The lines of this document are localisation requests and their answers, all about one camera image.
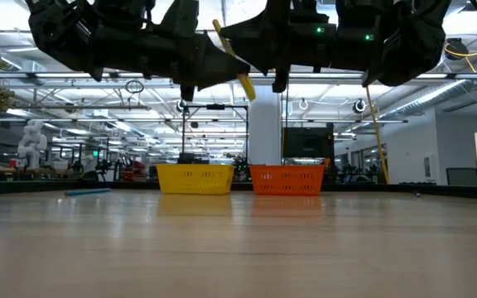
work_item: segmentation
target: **yellow stick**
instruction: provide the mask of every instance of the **yellow stick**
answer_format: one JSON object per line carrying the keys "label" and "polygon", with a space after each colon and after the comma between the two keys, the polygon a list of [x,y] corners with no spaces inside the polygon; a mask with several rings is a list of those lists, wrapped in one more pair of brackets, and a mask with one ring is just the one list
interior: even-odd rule
{"label": "yellow stick", "polygon": [[[233,49],[231,48],[231,45],[229,44],[229,41],[220,35],[220,30],[222,30],[222,26],[220,25],[219,20],[213,20],[213,26],[216,30],[216,33],[219,35],[220,41],[222,41],[222,46],[224,47],[224,50],[233,57],[236,57],[235,53],[233,52]],[[252,80],[249,78],[248,74],[237,74],[237,79],[242,85],[242,88],[244,89],[246,96],[248,96],[248,99],[254,100],[256,97],[255,88],[253,87]]]}
{"label": "yellow stick", "polygon": [[374,107],[373,107],[373,103],[371,103],[371,95],[369,94],[369,87],[366,87],[365,92],[368,95],[369,110],[371,111],[371,117],[373,117],[374,131],[377,134],[378,154],[380,155],[380,161],[382,162],[384,178],[386,178],[386,184],[389,184],[388,167],[386,166],[386,160],[384,159],[384,153],[382,151],[382,141],[380,141],[380,130],[378,129],[377,118],[374,116]]}

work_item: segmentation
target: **orange basket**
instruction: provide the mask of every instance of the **orange basket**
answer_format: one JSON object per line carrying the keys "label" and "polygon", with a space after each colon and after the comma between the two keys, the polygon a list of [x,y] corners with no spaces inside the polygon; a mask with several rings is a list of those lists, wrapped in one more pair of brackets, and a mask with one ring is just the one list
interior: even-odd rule
{"label": "orange basket", "polygon": [[256,195],[319,195],[325,166],[250,166]]}

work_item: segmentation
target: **black chair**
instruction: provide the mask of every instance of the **black chair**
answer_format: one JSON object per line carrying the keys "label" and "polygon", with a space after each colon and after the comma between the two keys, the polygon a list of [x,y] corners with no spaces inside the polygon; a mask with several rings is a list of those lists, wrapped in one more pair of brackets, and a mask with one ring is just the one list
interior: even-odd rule
{"label": "black chair", "polygon": [[448,185],[477,186],[476,168],[447,168],[446,179]]}

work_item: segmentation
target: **yellow basket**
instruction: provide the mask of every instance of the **yellow basket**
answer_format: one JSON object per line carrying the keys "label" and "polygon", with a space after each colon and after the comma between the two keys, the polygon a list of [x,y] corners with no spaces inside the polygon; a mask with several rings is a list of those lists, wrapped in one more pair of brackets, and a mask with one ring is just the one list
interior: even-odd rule
{"label": "yellow basket", "polygon": [[231,191],[234,166],[157,165],[164,194],[226,195]]}

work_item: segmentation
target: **white pillar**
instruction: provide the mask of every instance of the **white pillar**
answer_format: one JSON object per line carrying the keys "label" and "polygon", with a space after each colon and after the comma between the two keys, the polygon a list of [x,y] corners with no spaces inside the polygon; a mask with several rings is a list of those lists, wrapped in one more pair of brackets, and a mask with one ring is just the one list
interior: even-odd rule
{"label": "white pillar", "polygon": [[281,165],[281,103],[272,86],[255,87],[257,99],[249,106],[249,162]]}

